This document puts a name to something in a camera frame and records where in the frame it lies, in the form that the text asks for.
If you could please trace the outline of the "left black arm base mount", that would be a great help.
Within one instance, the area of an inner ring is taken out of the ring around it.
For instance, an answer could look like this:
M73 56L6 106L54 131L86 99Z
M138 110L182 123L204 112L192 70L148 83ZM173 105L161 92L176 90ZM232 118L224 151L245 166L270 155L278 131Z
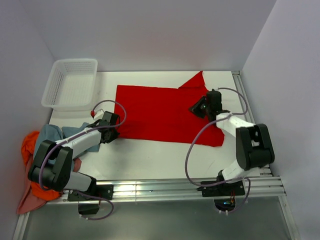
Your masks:
M70 190L67 196L68 202L78 202L78 213L80 215L94 216L100 210L102 201L112 200L114 193L113 184L97 185L93 191Z

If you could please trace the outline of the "blue grey t shirt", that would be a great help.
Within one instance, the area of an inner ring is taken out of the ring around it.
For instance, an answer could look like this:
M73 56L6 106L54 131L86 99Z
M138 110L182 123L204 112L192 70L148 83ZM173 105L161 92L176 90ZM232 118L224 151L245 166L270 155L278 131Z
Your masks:
M83 131L89 125L88 122L84 122L80 127L63 126L60 128L54 124L45 124L37 137L34 147L33 157L36 156L41 143L45 140L52 142L63 140L65 138L71 137L79 132Z

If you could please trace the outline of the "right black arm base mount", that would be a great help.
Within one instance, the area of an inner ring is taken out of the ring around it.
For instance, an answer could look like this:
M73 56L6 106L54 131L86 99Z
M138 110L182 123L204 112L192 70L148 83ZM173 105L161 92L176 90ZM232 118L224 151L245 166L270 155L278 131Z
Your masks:
M216 186L197 188L202 197L224 197L224 199L214 200L214 205L218 210L231 211L236 207L236 196L244 196L245 188L242 181L235 183L223 183Z

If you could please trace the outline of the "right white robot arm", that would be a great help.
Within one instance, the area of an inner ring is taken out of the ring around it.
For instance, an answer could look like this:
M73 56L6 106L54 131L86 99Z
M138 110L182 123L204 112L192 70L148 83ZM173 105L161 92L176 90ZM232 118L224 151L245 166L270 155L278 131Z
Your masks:
M228 90L238 94L245 105L243 112L232 112L223 109L221 90ZM268 127L265 124L255 124L239 118L239 116L244 116L249 111L247 100L239 91L229 87L212 89L191 106L189 111L198 118L208 119L208 123L192 141L185 157L185 176L193 185L202 188L216 186L220 194L227 195L233 190L235 182L244 179L249 181L248 174L250 172L275 161L275 153ZM214 183L202 184L191 179L188 173L188 161L198 138L211 126L215 126L235 138L235 160L227 168L220 171L222 179Z

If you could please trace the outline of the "red t shirt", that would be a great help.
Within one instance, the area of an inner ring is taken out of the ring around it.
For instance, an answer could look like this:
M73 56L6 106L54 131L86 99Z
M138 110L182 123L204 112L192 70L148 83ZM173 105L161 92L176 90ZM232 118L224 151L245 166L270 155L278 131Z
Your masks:
M114 112L125 121L119 136L190 144L209 120L189 108L207 92L201 71L178 88L118 85Z

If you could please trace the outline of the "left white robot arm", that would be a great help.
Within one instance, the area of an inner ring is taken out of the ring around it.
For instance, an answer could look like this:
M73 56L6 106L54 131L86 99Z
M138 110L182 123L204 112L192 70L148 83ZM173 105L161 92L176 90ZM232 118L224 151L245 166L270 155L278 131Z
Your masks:
M28 179L44 188L61 192L79 191L86 200L98 193L97 180L89 175L73 172L73 160L89 148L115 140L120 125L118 114L105 111L102 117L77 134L59 141L44 140L35 154Z

